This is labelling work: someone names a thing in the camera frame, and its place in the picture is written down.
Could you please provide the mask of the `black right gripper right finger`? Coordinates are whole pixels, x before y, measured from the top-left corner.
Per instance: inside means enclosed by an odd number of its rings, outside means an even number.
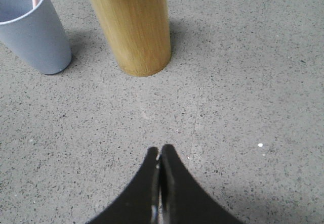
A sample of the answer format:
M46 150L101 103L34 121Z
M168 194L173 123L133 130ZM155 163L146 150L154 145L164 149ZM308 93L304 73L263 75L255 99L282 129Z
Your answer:
M173 145L162 147L160 163L164 223L242 223L204 191Z

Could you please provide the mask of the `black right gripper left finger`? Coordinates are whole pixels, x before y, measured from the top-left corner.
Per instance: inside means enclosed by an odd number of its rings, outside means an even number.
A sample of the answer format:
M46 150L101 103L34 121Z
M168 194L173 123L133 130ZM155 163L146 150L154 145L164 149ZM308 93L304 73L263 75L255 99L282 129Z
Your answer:
M150 147L123 192L89 223L158 223L159 152Z

